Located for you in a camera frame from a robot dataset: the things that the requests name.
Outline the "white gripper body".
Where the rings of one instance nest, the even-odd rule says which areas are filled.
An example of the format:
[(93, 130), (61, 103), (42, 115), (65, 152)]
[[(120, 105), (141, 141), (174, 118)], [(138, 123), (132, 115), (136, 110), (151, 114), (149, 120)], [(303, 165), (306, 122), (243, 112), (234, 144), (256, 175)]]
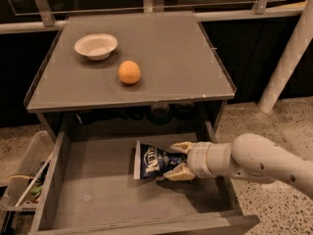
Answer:
[(210, 142), (193, 143), (188, 152), (187, 165), (190, 171), (198, 178), (212, 178), (207, 165), (207, 152), (210, 148)]

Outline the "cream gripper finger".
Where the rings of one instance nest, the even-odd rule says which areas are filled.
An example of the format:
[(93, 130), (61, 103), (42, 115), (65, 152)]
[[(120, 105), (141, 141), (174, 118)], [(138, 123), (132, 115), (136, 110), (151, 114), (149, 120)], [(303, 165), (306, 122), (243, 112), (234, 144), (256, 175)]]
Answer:
[(193, 180), (196, 176), (190, 171), (186, 163), (182, 163), (166, 172), (163, 177), (170, 181), (188, 181)]
[(170, 146), (171, 153), (179, 153), (187, 155), (195, 146), (193, 142), (174, 143)]

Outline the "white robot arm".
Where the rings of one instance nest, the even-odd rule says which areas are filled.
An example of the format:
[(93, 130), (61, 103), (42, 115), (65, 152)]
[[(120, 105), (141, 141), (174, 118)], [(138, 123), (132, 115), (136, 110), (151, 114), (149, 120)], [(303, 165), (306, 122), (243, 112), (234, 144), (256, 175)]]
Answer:
[(187, 161), (166, 172), (171, 181), (228, 176), (259, 183), (281, 181), (313, 198), (313, 163), (257, 134), (243, 134), (232, 143), (182, 142), (171, 149)]

